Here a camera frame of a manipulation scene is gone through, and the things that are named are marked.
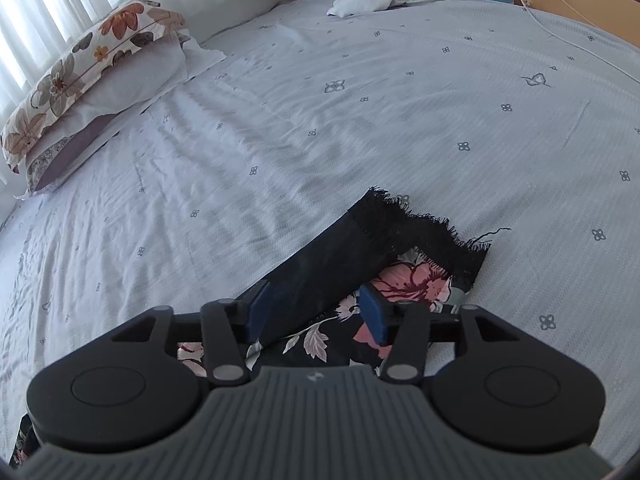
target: wrinkle in bed sheet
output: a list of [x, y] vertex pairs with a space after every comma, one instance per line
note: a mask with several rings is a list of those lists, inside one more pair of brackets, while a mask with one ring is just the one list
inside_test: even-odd
[[[607, 391], [594, 448], [616, 465], [638, 448], [638, 86], [514, 6], [341, 20], [325, 16], [332, 1], [214, 37], [223, 62], [7, 222], [5, 458], [43, 366], [156, 304], [192, 312], [239, 294], [370, 186], [447, 216], [463, 238], [510, 227], [469, 301], [593, 369]], [[541, 19], [640, 73], [628, 44]]]

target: mattress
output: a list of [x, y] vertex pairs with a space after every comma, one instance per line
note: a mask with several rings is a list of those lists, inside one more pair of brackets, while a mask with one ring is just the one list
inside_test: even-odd
[[[158, 304], [238, 295], [370, 186], [501, 230], [469, 301], [594, 370], [593, 447], [640, 445], [638, 49], [521, 7], [448, 0], [340, 19], [298, 0], [135, 115], [0, 233], [8, 459], [42, 367]], [[431, 357], [452, 357], [442, 346]]]

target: ribbed gray cover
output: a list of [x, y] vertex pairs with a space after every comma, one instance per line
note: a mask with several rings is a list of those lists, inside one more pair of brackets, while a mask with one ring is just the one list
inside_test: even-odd
[[263, 367], [213, 391], [171, 437], [133, 452], [85, 455], [45, 446], [18, 470], [33, 480], [599, 480], [588, 446], [546, 456], [485, 449], [446, 426], [413, 386], [369, 367]]

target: floral pillow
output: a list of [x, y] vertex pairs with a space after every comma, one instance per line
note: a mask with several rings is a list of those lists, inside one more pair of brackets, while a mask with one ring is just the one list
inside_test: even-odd
[[62, 117], [102, 74], [145, 45], [186, 28], [181, 14], [149, 0], [129, 0], [89, 29], [29, 92], [0, 132], [9, 168], [18, 165], [44, 130]]

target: white bed sheet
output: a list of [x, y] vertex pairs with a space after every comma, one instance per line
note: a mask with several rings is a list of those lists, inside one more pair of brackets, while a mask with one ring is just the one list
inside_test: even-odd
[[[598, 374], [603, 457], [638, 448], [640, 85], [519, 7], [449, 0], [342, 20], [325, 15], [332, 1], [214, 37], [226, 60], [8, 221], [6, 459], [38, 370], [149, 307], [240, 293], [369, 186], [462, 237], [511, 228], [492, 237], [470, 300]], [[539, 16], [640, 76], [637, 49]]]

